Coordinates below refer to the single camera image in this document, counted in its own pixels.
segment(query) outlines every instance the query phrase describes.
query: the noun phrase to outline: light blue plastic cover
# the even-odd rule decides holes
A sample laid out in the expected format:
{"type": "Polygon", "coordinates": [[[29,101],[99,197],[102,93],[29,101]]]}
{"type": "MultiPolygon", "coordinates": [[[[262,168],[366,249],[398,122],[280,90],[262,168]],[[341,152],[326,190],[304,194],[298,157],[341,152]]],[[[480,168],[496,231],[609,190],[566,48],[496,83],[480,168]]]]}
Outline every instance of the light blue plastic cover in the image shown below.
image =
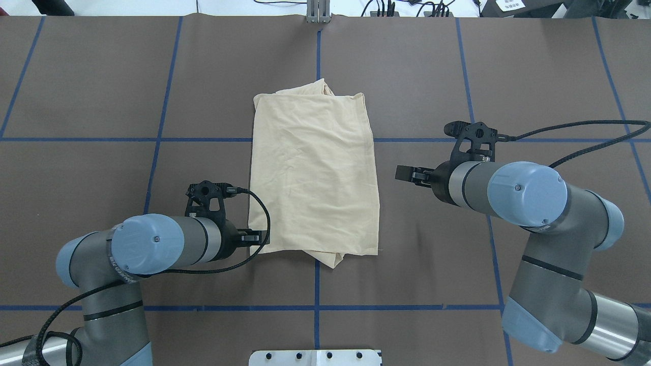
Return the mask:
{"type": "Polygon", "coordinates": [[[75,282],[72,281],[72,277],[70,277],[70,261],[72,260],[72,255],[75,253],[75,249],[77,249],[79,243],[81,243],[82,240],[86,239],[88,235],[94,234],[96,232],[97,231],[89,232],[84,236],[80,236],[79,238],[69,241],[59,251],[55,264],[57,267],[57,275],[59,275],[59,278],[61,278],[61,281],[63,281],[64,285],[72,287],[73,289],[79,288],[77,285],[75,285],[75,282]]]}
{"type": "Polygon", "coordinates": [[[172,218],[147,214],[128,218],[115,229],[111,253],[120,269],[156,274],[172,266],[183,252],[183,230],[172,218]]]}
{"type": "Polygon", "coordinates": [[[568,200],[565,181],[556,170],[531,162],[499,168],[488,181],[488,202],[499,217],[518,226],[554,222],[568,200]]]}
{"type": "Polygon", "coordinates": [[[616,204],[604,199],[593,191],[588,192],[599,198],[608,214],[608,233],[606,234],[605,239],[603,239],[603,242],[594,248],[596,251],[606,250],[613,246],[613,244],[622,237],[622,234],[624,234],[624,215],[616,204]]]}
{"type": "Polygon", "coordinates": [[[545,353],[555,353],[563,341],[511,297],[502,314],[502,328],[511,337],[545,353]]]}
{"type": "Polygon", "coordinates": [[[153,364],[152,343],[149,342],[120,366],[152,366],[153,364]]]}

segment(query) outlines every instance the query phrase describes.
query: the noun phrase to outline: robotic arm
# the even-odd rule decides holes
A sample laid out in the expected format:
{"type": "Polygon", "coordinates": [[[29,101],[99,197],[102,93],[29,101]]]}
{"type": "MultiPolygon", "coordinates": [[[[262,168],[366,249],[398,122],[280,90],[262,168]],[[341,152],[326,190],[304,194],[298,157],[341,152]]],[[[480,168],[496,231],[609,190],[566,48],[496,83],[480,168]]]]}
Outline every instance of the robotic arm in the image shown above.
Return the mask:
{"type": "MultiPolygon", "coordinates": [[[[151,366],[139,282],[162,272],[187,273],[177,268],[225,259],[238,247],[266,243],[262,232],[236,229],[226,219],[223,200],[239,193],[257,199],[227,183],[191,184],[185,216],[135,216],[112,229],[76,238],[61,249],[57,274],[66,285],[82,293],[103,289],[83,299],[84,326],[68,332],[83,350],[82,365],[151,366]]],[[[2,348],[0,365],[40,365],[37,338],[2,348]]],[[[42,354],[52,366],[73,365],[81,357],[73,343],[55,337],[46,340],[42,354]]]]}
{"type": "Polygon", "coordinates": [[[543,352],[566,341],[623,365],[651,365],[651,313],[582,287],[592,252],[622,235],[617,206],[565,183],[550,167],[496,163],[495,143],[508,140],[481,122],[452,122],[445,133],[457,138],[449,161],[436,169],[399,165],[396,179],[531,233],[505,304],[504,330],[543,352]],[[467,152],[460,150],[463,141],[471,143],[467,152]]]}

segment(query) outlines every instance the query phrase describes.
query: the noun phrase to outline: cream fabric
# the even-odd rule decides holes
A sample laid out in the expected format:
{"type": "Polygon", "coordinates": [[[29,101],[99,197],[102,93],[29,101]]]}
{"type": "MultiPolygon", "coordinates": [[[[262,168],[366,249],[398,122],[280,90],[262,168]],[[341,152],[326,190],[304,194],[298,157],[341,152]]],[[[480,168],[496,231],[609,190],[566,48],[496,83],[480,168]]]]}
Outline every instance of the cream fabric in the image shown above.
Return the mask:
{"type": "MultiPolygon", "coordinates": [[[[253,98],[251,190],[271,214],[261,253],[304,250],[334,268],[377,255],[380,198],[364,94],[335,96],[323,79],[253,98]]],[[[266,217],[251,200],[249,227],[266,217]]]]}

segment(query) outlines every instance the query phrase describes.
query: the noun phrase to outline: beige cloth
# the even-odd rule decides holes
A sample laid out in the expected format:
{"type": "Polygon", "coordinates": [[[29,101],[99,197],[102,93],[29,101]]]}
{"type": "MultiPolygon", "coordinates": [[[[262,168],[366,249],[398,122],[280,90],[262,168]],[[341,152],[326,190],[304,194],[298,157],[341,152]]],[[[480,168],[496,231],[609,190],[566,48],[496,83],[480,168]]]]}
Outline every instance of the beige cloth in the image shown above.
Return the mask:
{"type": "MultiPolygon", "coordinates": [[[[364,94],[335,96],[323,79],[253,98],[251,190],[271,215],[261,253],[304,250],[334,268],[377,255],[378,178],[364,94]]],[[[251,200],[249,227],[266,228],[251,200]]]]}

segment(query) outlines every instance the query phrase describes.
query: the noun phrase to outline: gray table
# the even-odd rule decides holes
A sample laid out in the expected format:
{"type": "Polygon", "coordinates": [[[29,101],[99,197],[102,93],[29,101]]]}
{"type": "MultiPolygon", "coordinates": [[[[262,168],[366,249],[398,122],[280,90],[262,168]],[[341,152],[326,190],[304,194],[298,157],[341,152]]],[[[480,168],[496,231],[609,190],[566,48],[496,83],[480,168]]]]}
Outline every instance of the gray table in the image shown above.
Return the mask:
{"type": "MultiPolygon", "coordinates": [[[[380,255],[349,256],[330,270],[304,253],[272,253],[225,274],[154,277],[143,292],[157,365],[245,365],[259,349],[355,347],[382,349],[386,365],[610,365],[574,346],[547,355],[505,337],[500,311],[526,232],[440,203],[393,173],[396,164],[446,160],[442,127],[456,119],[507,134],[651,119],[651,22],[304,21],[0,18],[0,341],[38,331],[76,295],[54,271],[68,240],[143,212],[180,215],[192,182],[247,186],[253,96],[324,77],[339,95],[367,96],[380,255]]],[[[498,145],[497,157],[551,163],[623,132],[554,132],[498,145]]],[[[627,219],[621,241],[594,256],[586,287],[651,307],[643,137],[559,170],[627,219]]],[[[228,204],[230,218],[246,223],[245,197],[228,204]]],[[[73,307],[53,329],[79,325],[73,307]]]]}

